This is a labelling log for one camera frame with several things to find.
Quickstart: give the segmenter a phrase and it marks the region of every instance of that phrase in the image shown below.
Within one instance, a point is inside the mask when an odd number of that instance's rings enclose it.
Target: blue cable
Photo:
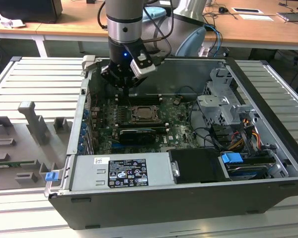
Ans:
[[[214,54],[214,57],[217,55],[217,52],[219,51],[219,48],[220,48],[220,45],[221,45],[221,39],[220,39],[220,35],[219,35],[219,32],[212,26],[208,25],[208,24],[205,24],[207,27],[210,27],[217,35],[218,37],[218,40],[219,40],[219,43],[218,43],[218,48],[217,48],[217,51],[216,53]]]

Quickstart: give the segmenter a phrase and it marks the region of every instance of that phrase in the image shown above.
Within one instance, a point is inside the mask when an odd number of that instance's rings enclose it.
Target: power supply label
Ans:
[[[148,186],[146,160],[110,160],[108,186],[110,188]]]

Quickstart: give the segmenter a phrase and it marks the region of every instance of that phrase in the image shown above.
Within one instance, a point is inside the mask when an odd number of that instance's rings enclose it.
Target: mouse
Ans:
[[[226,8],[226,7],[223,7],[223,6],[220,6],[219,7],[219,13],[226,13],[226,12],[228,12],[228,9]]]

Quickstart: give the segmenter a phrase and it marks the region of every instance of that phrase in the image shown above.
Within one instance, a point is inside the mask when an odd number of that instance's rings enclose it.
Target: open computer chassis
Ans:
[[[298,195],[298,143],[234,60],[166,60],[128,98],[101,78],[107,62],[85,72],[45,190],[71,228],[263,213]]]

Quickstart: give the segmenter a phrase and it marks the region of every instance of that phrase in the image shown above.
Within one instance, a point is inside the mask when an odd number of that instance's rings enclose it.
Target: motherboard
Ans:
[[[101,99],[92,109],[97,154],[167,152],[198,148],[189,104],[177,96]]]

